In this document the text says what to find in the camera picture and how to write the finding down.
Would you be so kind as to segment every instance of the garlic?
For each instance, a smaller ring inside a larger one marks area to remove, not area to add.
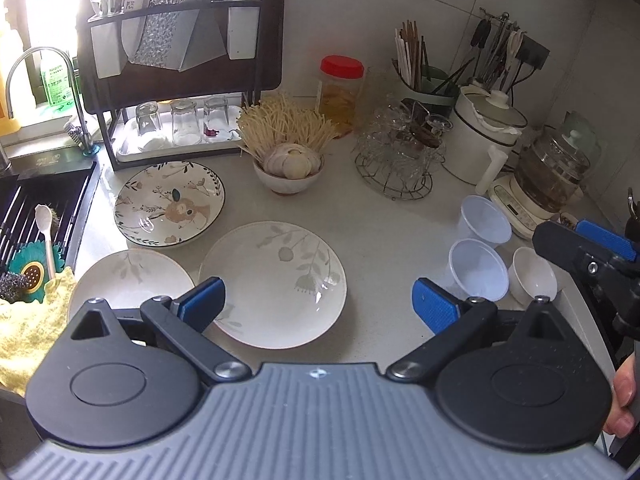
[[[264,171],[274,176],[297,180],[320,170],[319,155],[300,144],[280,144],[264,157]]]

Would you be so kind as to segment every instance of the white wall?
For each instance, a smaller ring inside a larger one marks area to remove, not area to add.
[[[640,198],[640,5],[597,0],[593,19],[570,76],[548,122],[576,110],[607,143],[589,193],[609,221],[622,230],[628,219],[626,189]]]
[[[457,68],[469,50],[481,16],[512,19],[550,51],[543,70],[516,87],[516,106],[532,124],[546,119],[560,83],[575,58],[596,0],[286,0],[283,83],[294,96],[316,94],[320,60],[328,54],[386,66],[395,57],[393,30],[416,20],[430,63]]]

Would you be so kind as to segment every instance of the black sink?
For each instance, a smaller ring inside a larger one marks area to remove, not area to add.
[[[73,269],[100,177],[97,163],[77,148],[62,148],[13,158],[12,172],[0,178],[0,273],[23,245],[44,239],[35,221],[38,204],[60,218],[53,243]]]

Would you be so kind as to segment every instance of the dish soap bottle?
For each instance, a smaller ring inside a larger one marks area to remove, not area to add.
[[[13,30],[6,20],[2,20],[0,22],[0,136],[17,132],[21,125],[32,122],[35,115],[36,101],[31,92],[27,67],[24,62],[21,62],[16,68],[11,79],[13,119],[8,117],[6,99],[4,98],[4,88],[9,70],[23,51],[18,31]]]
[[[61,111],[73,105],[74,94],[69,84],[66,64],[58,54],[52,52],[42,53],[40,73],[42,74],[42,82],[44,83],[49,106]]]

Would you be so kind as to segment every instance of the electrical outlet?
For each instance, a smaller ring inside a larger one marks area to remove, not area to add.
[[[541,70],[547,57],[549,57],[548,48],[532,40],[529,36],[522,37],[522,45],[516,54],[516,59],[532,66],[536,70]]]

